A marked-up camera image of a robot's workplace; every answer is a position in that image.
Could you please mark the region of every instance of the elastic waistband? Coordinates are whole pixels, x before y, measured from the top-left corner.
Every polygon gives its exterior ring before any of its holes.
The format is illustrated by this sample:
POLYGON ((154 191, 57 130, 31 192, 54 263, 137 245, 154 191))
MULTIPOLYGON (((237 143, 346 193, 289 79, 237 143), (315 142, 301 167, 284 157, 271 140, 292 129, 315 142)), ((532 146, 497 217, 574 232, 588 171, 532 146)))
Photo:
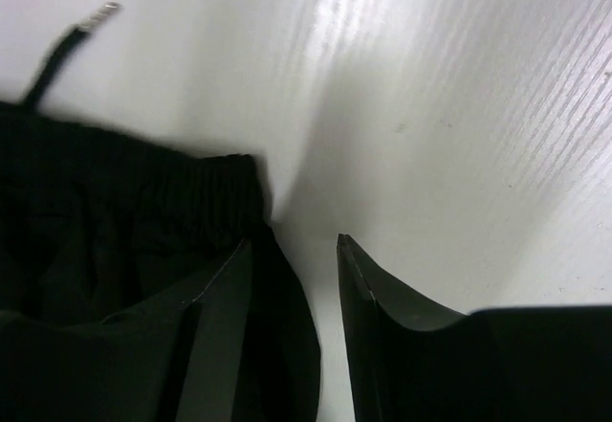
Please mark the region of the elastic waistband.
POLYGON ((235 243, 263 220, 252 156, 195 159, 3 102, 0 181, 83 189, 118 207, 149 213, 214 248, 235 243))

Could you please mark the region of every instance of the black cloth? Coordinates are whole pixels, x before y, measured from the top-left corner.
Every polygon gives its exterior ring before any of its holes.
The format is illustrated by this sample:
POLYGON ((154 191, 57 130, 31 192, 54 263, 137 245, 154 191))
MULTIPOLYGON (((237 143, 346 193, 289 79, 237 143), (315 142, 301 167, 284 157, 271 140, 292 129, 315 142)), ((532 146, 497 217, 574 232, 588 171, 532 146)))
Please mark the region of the black cloth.
POLYGON ((317 333, 263 208, 251 156, 194 159, 0 103, 0 317, 53 328, 120 319, 247 238, 233 420, 314 421, 317 333))

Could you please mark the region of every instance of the drawstring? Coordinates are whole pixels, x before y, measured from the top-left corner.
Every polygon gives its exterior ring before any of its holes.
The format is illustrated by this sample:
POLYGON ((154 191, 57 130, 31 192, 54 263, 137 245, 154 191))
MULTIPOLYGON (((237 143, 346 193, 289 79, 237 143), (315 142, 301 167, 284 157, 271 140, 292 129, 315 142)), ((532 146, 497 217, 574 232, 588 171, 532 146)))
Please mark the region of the drawstring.
POLYGON ((68 56, 80 45, 85 39, 88 39, 92 32, 102 24, 109 15, 118 11, 120 5, 117 3, 107 3, 93 15, 75 25, 59 43, 53 48, 46 60, 44 67, 33 86, 26 93, 26 96, 21 100, 21 106, 24 109, 34 110, 45 95, 45 92, 53 82, 57 73, 65 63, 68 56))

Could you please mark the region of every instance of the white surface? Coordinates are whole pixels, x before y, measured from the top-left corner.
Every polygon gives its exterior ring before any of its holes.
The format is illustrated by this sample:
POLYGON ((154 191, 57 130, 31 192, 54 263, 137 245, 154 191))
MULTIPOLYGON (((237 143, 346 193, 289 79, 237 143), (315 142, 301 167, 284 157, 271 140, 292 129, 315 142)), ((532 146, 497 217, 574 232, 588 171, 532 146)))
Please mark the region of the white surface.
MULTIPOLYGON (((0 93, 109 0, 0 0, 0 93)), ((170 144, 262 153, 354 419, 336 235, 462 311, 612 300, 612 0, 112 0, 47 99, 170 144)))

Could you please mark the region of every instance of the metal aglet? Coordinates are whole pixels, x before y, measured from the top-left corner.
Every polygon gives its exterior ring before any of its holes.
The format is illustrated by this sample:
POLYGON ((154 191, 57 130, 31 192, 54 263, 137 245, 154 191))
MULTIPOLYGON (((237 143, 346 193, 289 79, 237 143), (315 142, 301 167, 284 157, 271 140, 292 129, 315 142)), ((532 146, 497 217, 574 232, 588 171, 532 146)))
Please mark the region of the metal aglet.
POLYGON ((92 33, 98 26, 106 21, 115 12, 119 11, 121 4, 106 3, 88 18, 78 24, 78 28, 82 32, 92 33))

